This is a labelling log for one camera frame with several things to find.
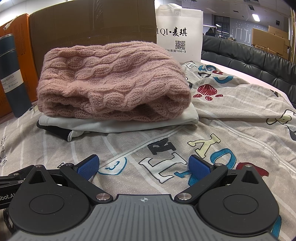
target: red paw print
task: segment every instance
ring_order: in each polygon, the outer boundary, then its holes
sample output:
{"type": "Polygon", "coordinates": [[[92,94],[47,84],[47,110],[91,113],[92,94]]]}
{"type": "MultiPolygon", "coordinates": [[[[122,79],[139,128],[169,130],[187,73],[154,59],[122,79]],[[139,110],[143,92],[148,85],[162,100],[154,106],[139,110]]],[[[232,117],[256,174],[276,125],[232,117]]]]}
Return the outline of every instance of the red paw print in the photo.
{"type": "MultiPolygon", "coordinates": [[[[197,92],[199,92],[199,93],[201,93],[203,95],[206,95],[205,99],[208,100],[208,101],[213,100],[213,98],[210,95],[217,94],[217,90],[213,86],[211,86],[209,84],[201,85],[200,87],[198,87],[197,92]]],[[[201,94],[196,94],[193,97],[194,98],[200,98],[200,97],[202,97],[201,94]]],[[[223,97],[223,95],[221,95],[221,94],[220,95],[215,95],[215,97],[223,97]]]]}

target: ribbed gray surface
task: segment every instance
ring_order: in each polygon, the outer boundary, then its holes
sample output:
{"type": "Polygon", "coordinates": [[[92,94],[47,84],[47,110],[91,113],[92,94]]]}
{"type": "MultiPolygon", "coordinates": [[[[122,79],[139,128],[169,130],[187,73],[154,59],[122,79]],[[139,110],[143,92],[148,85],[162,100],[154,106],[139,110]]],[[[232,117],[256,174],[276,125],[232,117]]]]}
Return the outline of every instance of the ribbed gray surface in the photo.
{"type": "Polygon", "coordinates": [[[237,238],[206,226],[190,205],[169,195],[120,195],[97,205],[80,226],[61,234],[34,236],[19,231],[9,241],[275,241],[270,234],[237,238]]]}

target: person in dark jacket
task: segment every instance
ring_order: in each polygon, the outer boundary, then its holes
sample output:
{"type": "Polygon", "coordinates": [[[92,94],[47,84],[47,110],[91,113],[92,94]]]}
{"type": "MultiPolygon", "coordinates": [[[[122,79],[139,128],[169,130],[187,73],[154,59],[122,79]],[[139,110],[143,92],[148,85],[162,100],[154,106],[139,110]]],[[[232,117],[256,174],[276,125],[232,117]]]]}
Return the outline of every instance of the person in dark jacket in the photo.
{"type": "Polygon", "coordinates": [[[214,36],[215,37],[215,34],[212,30],[212,28],[209,28],[209,30],[205,33],[207,36],[214,36]]]}

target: pink knitted sweater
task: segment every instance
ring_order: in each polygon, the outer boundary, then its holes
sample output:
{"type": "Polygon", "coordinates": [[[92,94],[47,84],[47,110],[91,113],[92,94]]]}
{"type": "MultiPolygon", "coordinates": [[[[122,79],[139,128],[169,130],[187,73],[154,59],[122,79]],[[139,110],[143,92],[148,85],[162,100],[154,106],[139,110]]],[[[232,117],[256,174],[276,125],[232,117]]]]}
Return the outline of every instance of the pink knitted sweater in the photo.
{"type": "Polygon", "coordinates": [[[103,120],[163,121],[191,101],[180,64],[148,42],[52,49],[37,93],[48,116],[103,120]]]}

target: black leather sofa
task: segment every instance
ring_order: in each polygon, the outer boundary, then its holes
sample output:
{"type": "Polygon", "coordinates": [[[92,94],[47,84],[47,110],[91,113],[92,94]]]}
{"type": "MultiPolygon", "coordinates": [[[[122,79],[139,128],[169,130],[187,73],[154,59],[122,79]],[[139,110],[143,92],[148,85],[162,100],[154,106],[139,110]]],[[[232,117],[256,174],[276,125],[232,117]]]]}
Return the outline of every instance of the black leather sofa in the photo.
{"type": "Polygon", "coordinates": [[[263,50],[212,36],[204,36],[202,59],[262,80],[283,91],[296,108],[296,65],[263,50]]]}

